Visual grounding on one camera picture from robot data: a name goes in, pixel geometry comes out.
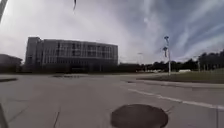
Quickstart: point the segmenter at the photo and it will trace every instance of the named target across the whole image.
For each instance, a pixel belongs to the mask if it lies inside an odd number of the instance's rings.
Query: sky
[[[27,39],[116,44],[119,61],[185,61],[224,49],[224,0],[8,0],[0,53],[25,58]]]

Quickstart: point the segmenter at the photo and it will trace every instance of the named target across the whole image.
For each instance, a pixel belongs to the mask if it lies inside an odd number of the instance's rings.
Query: lamp post
[[[170,43],[169,43],[169,36],[165,36],[164,39],[167,42],[167,51],[168,51],[168,59],[169,59],[169,75],[171,75],[171,60],[170,60]]]
[[[5,6],[6,6],[7,2],[8,2],[8,0],[1,0],[1,3],[0,3],[0,22],[2,20],[2,16],[3,16]]]

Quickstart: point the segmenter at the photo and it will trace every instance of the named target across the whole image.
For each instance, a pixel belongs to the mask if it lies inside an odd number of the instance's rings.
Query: lane line
[[[159,98],[159,99],[164,99],[164,100],[169,100],[169,101],[174,101],[174,102],[181,102],[183,104],[188,104],[188,105],[194,105],[194,106],[200,106],[200,107],[205,107],[205,108],[224,110],[224,106],[222,106],[222,105],[213,105],[213,104],[208,104],[208,103],[203,103],[203,102],[195,102],[195,101],[185,101],[185,100],[181,100],[181,99],[165,97],[165,96],[154,94],[154,93],[138,91],[136,89],[128,89],[128,91],[139,93],[139,94],[142,94],[142,95],[153,96],[153,97],[156,97],[156,98]]]

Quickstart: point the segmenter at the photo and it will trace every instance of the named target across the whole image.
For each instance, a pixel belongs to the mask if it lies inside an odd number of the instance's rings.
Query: building
[[[87,41],[28,38],[28,71],[102,71],[118,64],[118,46]]]
[[[17,72],[21,65],[22,59],[0,54],[0,72]]]

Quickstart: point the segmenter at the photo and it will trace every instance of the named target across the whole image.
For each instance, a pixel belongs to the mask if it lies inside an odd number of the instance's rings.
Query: asphalt road
[[[110,128],[114,109],[136,103],[169,113],[167,128],[224,127],[224,89],[127,82],[133,75],[16,77],[18,81],[0,83],[0,101],[10,128]]]

